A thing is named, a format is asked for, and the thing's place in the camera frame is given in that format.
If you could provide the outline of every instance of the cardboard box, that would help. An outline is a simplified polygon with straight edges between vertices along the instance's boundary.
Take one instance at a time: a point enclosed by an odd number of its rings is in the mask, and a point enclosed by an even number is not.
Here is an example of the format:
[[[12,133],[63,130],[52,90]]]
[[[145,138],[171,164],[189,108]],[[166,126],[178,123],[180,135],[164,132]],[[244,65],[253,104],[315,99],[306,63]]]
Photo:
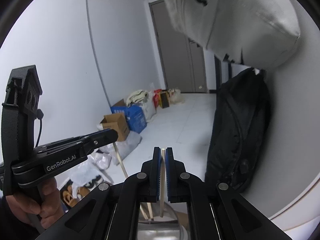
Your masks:
[[[111,108],[112,113],[124,113],[129,129],[131,131],[141,133],[147,126],[147,120],[144,116],[143,110],[139,106],[127,107],[124,100],[120,100]]]
[[[113,129],[118,133],[118,142],[123,142],[127,138],[130,130],[124,117],[124,113],[108,114],[101,121],[103,129]]]

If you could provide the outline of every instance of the blue box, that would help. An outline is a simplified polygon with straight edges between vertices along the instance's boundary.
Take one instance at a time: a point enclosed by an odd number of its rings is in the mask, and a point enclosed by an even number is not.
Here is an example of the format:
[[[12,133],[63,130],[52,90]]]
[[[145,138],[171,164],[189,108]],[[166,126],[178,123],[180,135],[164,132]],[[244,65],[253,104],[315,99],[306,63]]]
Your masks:
[[[131,131],[141,133],[143,129],[147,127],[147,120],[144,116],[143,110],[139,106],[112,106],[110,109],[113,114],[124,113]]]

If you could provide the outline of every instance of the brown cardboard box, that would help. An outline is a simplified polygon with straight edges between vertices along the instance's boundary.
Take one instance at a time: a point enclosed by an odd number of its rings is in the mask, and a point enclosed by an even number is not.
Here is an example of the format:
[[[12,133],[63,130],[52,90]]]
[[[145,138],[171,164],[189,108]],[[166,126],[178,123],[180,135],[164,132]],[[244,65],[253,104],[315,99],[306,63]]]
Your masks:
[[[113,129],[118,133],[118,142],[123,142],[127,138],[130,130],[124,117],[124,113],[108,114],[101,121],[104,129]]]

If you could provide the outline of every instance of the human hand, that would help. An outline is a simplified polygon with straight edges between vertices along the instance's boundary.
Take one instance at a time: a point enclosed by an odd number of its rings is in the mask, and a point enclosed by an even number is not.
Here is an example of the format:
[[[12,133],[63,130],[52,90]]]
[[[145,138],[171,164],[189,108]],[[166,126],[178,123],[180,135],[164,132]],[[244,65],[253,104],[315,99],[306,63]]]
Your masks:
[[[47,229],[63,216],[60,192],[57,189],[55,178],[48,179],[42,184],[42,193],[44,202],[41,206],[21,192],[6,196],[6,199],[12,213],[21,222],[32,225],[27,213],[40,215],[42,218],[41,225]]]

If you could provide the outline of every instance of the door frame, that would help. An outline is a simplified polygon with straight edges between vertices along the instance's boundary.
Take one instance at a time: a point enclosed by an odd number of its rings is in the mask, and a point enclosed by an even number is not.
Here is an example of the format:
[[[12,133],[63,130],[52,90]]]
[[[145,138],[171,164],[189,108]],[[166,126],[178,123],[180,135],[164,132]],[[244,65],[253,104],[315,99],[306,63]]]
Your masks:
[[[151,13],[153,29],[154,29],[155,36],[156,36],[157,47],[158,47],[158,52],[159,52],[159,57],[160,57],[160,62],[161,62],[161,68],[162,68],[162,73],[163,73],[163,76],[164,76],[164,83],[165,83],[166,89],[169,89],[169,88],[168,88],[168,83],[167,83],[167,77],[166,77],[166,75],[165,75],[164,62],[163,62],[163,58],[162,58],[162,51],[161,51],[161,47],[160,47],[158,31],[157,31],[157,28],[156,28],[156,21],[155,21],[154,14],[153,14],[153,10],[152,10],[152,6],[153,6],[153,5],[158,4],[158,3],[161,3],[161,2],[164,2],[164,0],[156,0],[156,1],[150,2],[150,3],[148,3],[148,4],[149,4],[149,10],[150,10],[150,13]],[[190,44],[189,44],[189,42],[187,41],[187,39],[188,39],[188,37],[185,36],[185,42],[186,42],[186,44],[188,44],[188,45],[187,45],[188,61],[189,61],[189,63],[191,62],[191,64],[192,64],[191,49],[190,49]],[[205,71],[205,61],[204,61],[203,48],[202,48],[202,52],[201,52],[201,58],[202,58],[203,66],[204,66],[204,68],[203,68],[203,72],[204,72],[204,86],[205,86],[205,92],[204,92],[204,93],[208,93],[209,90],[208,90],[208,87],[207,87],[207,76],[206,76],[206,71]],[[192,86],[193,86],[193,89],[194,89],[194,92],[191,92],[191,93],[196,93],[196,85],[195,85],[195,81],[194,81],[194,70],[193,70],[193,66],[192,66],[192,70],[190,70],[190,73],[191,73],[191,82],[192,82]]]

